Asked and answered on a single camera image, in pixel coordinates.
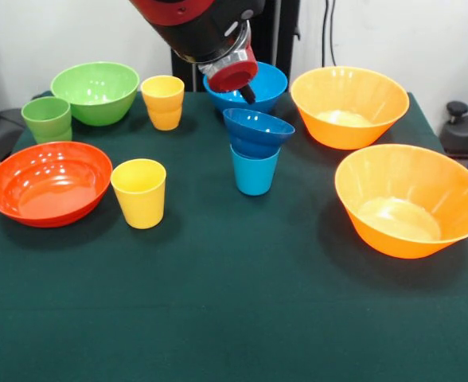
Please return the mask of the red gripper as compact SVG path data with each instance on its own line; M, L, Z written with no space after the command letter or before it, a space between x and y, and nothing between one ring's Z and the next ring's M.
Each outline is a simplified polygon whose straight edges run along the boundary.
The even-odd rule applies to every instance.
M233 92L240 94L248 104L255 102L255 93L249 82L258 72L252 47L236 49L227 56L207 65L207 81L214 92Z

